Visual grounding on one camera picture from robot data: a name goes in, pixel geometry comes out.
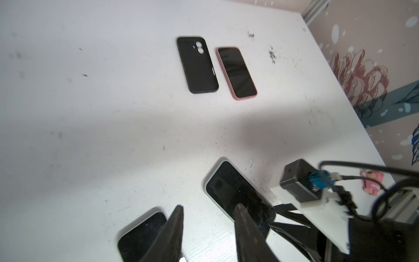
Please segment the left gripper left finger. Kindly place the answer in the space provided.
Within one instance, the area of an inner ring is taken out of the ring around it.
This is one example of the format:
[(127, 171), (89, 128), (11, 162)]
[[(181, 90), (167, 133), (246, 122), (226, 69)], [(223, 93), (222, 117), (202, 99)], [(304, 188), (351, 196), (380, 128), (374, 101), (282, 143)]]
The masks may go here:
[(180, 262), (182, 254), (184, 208), (177, 205), (141, 262)]

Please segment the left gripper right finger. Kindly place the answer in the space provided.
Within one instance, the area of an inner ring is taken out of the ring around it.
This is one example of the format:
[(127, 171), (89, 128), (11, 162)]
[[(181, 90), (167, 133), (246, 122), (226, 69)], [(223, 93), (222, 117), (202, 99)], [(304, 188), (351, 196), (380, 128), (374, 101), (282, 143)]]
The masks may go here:
[(279, 262), (242, 204), (236, 205), (233, 216), (238, 261)]

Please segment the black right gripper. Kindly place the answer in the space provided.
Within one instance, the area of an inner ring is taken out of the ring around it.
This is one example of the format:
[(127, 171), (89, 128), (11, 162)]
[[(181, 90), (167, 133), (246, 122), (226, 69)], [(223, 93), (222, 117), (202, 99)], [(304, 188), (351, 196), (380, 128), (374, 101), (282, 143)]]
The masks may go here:
[(380, 223), (349, 219), (349, 254), (332, 247), (326, 250), (326, 238), (303, 215), (294, 213), (292, 204), (273, 207), (276, 214), (304, 226), (270, 223), (270, 228), (290, 242), (310, 262), (417, 262), (419, 260), (419, 220), (401, 223), (384, 219)]

